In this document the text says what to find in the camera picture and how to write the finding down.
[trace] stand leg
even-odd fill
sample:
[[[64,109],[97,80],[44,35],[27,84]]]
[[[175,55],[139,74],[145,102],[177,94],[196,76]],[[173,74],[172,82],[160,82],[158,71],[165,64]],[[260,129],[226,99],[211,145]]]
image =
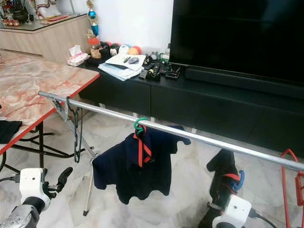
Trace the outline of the stand leg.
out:
[[[89,213],[89,203],[90,203],[90,199],[91,199],[92,185],[93,185],[93,167],[92,167],[92,171],[91,171],[91,178],[90,178],[90,182],[89,182],[89,188],[88,188],[87,196],[86,196],[85,210],[84,210],[84,213],[83,213],[84,216],[86,216]]]
[[[39,155],[39,163],[40,168],[44,168],[44,154],[43,154],[43,122],[38,125],[39,129],[39,151],[41,154]]]

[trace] television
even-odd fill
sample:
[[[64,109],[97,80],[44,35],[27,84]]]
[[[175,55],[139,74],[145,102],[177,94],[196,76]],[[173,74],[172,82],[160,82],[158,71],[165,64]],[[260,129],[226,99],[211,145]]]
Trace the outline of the television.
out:
[[[185,77],[304,98],[304,0],[174,0]]]

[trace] black tv cabinet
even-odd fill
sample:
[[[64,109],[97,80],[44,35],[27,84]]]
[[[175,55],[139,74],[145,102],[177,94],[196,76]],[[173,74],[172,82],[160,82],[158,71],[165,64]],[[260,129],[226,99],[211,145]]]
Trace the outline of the black tv cabinet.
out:
[[[80,96],[139,114],[304,157],[304,100],[184,79],[125,82],[101,77]]]

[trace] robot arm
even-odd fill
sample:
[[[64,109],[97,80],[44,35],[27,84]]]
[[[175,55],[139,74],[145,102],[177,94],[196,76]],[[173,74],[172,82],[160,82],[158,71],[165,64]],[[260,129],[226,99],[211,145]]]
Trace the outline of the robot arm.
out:
[[[23,169],[20,176],[17,174],[12,177],[13,181],[20,181],[22,204],[14,208],[0,228],[36,228],[40,213],[48,209],[51,199],[56,197],[55,191],[62,191],[72,171],[72,167],[64,170],[58,178],[58,183],[53,186],[49,186],[45,181],[46,169]]]

